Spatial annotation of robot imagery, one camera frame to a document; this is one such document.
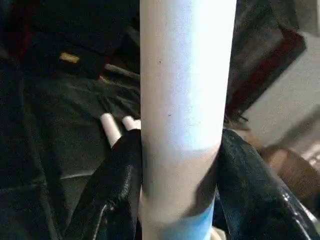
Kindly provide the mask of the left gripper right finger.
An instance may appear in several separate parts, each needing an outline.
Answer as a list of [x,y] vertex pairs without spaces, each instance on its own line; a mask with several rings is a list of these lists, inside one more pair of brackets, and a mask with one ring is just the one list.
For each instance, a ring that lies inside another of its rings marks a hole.
[[217,156],[217,189],[233,240],[318,240],[298,198],[257,151],[223,129]]

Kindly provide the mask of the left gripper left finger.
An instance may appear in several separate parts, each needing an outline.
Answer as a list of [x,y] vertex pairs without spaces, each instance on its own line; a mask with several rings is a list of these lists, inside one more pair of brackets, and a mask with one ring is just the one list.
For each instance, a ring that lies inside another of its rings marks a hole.
[[129,130],[87,182],[67,227],[69,240],[133,240],[142,184],[139,129]]

